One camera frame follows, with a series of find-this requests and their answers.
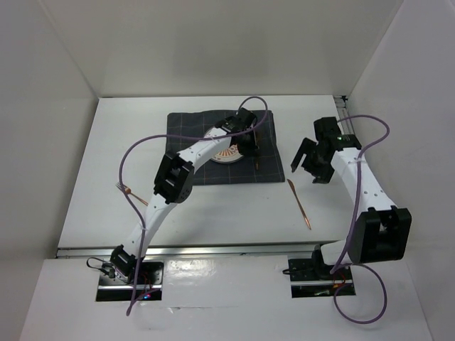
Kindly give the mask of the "dark grey checked cloth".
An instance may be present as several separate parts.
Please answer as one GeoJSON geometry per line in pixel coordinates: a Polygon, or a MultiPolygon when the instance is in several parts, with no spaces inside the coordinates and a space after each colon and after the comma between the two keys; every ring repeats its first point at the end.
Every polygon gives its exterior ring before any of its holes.
{"type": "MultiPolygon", "coordinates": [[[[166,119],[166,133],[178,136],[202,137],[215,123],[235,114],[234,110],[204,112],[171,112],[166,119]]],[[[208,161],[196,171],[194,185],[234,185],[245,183],[282,183],[284,170],[277,148],[273,113],[256,131],[261,134],[259,170],[255,170],[254,157],[219,164],[208,161]]]]}

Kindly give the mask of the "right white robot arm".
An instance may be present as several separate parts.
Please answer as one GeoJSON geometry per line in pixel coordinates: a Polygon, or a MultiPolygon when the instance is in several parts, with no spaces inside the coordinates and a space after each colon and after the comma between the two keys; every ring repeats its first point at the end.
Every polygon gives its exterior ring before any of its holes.
{"type": "Polygon", "coordinates": [[[338,123],[335,117],[316,120],[315,140],[305,138],[291,163],[293,171],[301,166],[317,184],[328,184],[338,175],[354,204],[347,237],[315,247],[310,269],[317,278],[343,266],[402,259],[412,223],[410,211],[387,196],[364,157],[376,143],[361,146],[338,123]]]}

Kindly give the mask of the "copper spoon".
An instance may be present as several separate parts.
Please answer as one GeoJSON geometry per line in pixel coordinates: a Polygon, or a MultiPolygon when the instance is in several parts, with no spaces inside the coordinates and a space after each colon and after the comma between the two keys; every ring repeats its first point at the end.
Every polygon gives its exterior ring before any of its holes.
{"type": "MultiPolygon", "coordinates": [[[[260,140],[261,140],[261,134],[259,132],[259,149],[260,149],[260,140]]],[[[259,170],[259,158],[260,158],[260,150],[258,153],[255,153],[255,157],[254,157],[254,165],[255,165],[256,171],[259,170]]]]}

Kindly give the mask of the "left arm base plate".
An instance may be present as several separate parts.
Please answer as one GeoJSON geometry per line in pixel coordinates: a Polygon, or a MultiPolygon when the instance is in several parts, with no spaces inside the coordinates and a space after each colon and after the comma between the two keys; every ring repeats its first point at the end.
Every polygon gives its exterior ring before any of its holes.
{"type": "MultiPolygon", "coordinates": [[[[126,280],[118,274],[113,265],[97,257],[89,257],[88,268],[100,273],[97,286],[97,302],[126,302],[131,299],[133,280],[126,280]]],[[[142,264],[139,271],[135,297],[142,296],[141,301],[160,301],[162,299],[162,281],[164,263],[148,261],[142,264]]]]}

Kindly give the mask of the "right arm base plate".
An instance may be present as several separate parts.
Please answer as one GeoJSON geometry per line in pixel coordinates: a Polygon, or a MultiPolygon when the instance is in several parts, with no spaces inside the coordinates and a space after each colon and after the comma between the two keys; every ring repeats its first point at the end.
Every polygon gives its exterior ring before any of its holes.
{"type": "Polygon", "coordinates": [[[336,292],[339,296],[355,296],[351,270],[345,267],[332,274],[332,268],[317,254],[310,259],[289,259],[282,273],[289,277],[292,298],[331,297],[336,292]]]}

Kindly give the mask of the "orange patterned plate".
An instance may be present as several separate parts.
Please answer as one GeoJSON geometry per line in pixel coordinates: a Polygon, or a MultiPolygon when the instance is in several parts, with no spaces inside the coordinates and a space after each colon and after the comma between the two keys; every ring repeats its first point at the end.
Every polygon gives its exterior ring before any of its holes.
{"type": "Polygon", "coordinates": [[[229,148],[215,154],[211,158],[211,161],[219,164],[229,164],[238,162],[242,158],[244,158],[244,156],[240,154],[237,145],[231,145],[229,148]]]}

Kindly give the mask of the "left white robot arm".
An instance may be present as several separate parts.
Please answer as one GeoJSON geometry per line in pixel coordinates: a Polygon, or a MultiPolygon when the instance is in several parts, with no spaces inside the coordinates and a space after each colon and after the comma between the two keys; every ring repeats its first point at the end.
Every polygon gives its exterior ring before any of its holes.
{"type": "Polygon", "coordinates": [[[115,247],[111,254],[110,262],[117,278],[124,283],[133,283],[139,278],[146,248],[170,211],[189,198],[199,168],[232,145],[242,154],[256,151],[255,128],[262,122],[251,111],[240,108],[234,115],[215,123],[202,138],[187,136],[186,139],[193,142],[189,147],[165,152],[145,213],[128,201],[139,221],[127,241],[115,247]]]}

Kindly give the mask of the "copper knife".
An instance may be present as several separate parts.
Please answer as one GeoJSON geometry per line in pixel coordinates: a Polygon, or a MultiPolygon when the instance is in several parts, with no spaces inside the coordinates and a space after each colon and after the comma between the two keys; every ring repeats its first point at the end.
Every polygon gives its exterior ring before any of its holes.
{"type": "Polygon", "coordinates": [[[302,214],[302,216],[303,216],[303,218],[304,218],[304,221],[305,221],[305,223],[306,223],[306,226],[309,228],[309,230],[312,230],[312,228],[311,228],[311,223],[310,223],[310,221],[309,221],[309,218],[308,218],[308,216],[307,216],[307,214],[306,214],[306,212],[305,212],[305,210],[304,210],[304,208],[303,208],[303,206],[302,206],[302,204],[301,204],[301,201],[300,201],[300,199],[299,199],[299,196],[298,196],[298,194],[297,194],[295,184],[294,184],[294,183],[292,182],[292,180],[289,179],[289,178],[287,178],[287,182],[288,182],[288,184],[289,184],[289,187],[291,188],[291,191],[292,191],[292,193],[293,193],[293,195],[294,195],[294,198],[295,198],[296,203],[297,203],[297,205],[298,205],[298,207],[299,207],[299,210],[300,210],[300,212],[301,212],[301,214],[302,214]]]}

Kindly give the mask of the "copper fork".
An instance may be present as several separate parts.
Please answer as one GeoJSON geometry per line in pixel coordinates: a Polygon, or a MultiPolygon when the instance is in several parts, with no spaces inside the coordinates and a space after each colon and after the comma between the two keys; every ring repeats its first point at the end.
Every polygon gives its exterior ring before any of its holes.
{"type": "Polygon", "coordinates": [[[130,187],[126,186],[126,185],[122,185],[120,182],[117,182],[116,183],[116,187],[121,190],[122,192],[125,192],[127,195],[129,196],[132,196],[133,198],[135,198],[136,200],[138,200],[140,203],[142,203],[143,205],[148,205],[149,203],[147,201],[145,201],[144,199],[142,199],[141,197],[139,197],[138,195],[134,194],[131,190],[130,187]]]}

